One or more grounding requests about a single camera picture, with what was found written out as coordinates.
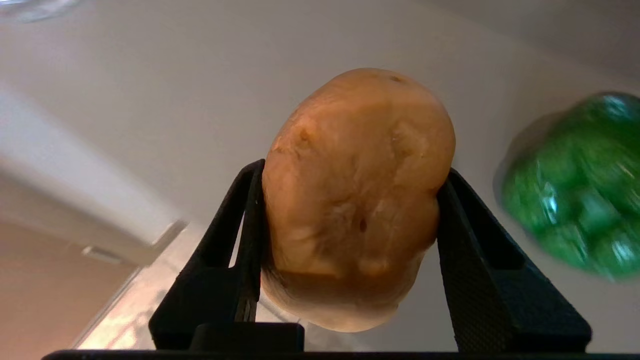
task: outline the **potato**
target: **potato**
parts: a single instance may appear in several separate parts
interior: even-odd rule
[[[264,293],[326,329],[386,322],[438,227],[451,120],[418,82],[356,69],[304,100],[276,137],[262,186],[271,247]]]

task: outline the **bell pepper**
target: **bell pepper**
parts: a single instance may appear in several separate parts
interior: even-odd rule
[[[640,99],[587,98],[502,186],[505,209],[554,257],[610,279],[640,272]]]

